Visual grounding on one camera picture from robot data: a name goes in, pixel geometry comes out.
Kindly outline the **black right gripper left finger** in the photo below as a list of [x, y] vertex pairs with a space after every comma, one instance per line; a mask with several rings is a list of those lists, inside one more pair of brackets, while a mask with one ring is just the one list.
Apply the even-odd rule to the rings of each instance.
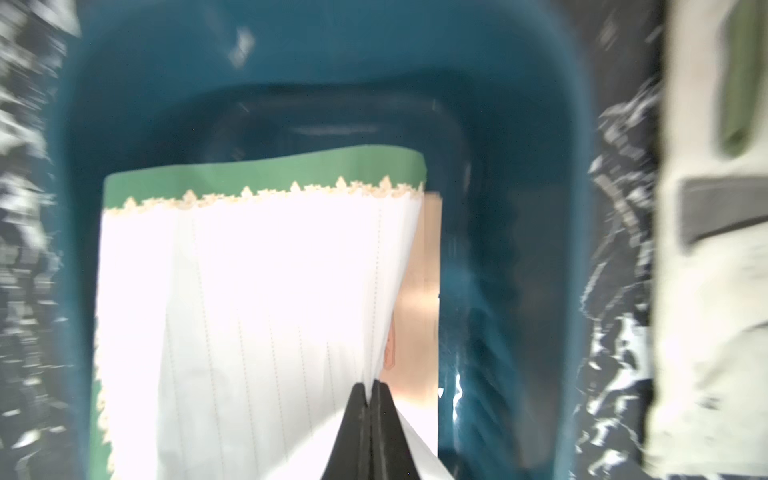
[[371, 471], [371, 422], [365, 385], [353, 386], [322, 480], [367, 480]]

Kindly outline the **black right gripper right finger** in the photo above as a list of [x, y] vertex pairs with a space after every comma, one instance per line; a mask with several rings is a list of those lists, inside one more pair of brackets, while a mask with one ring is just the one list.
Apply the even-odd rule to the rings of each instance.
[[419, 480], [416, 464], [386, 383], [373, 383], [369, 402], [370, 473], [373, 480]]

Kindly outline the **green bordered stationery paper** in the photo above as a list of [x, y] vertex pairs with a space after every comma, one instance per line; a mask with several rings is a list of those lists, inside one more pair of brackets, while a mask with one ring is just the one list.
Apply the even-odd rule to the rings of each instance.
[[[385, 383], [426, 180], [385, 145], [109, 175], [90, 477], [319, 478], [353, 386]], [[393, 398], [424, 479], [441, 395]]]

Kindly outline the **teal plastic storage box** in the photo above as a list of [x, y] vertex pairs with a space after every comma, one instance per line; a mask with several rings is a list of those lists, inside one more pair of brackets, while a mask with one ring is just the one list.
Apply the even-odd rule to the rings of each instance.
[[410, 147], [443, 198], [438, 451], [459, 479], [575, 465], [589, 89], [546, 1], [81, 1], [46, 137], [59, 355], [86, 444], [102, 185], [173, 163]]

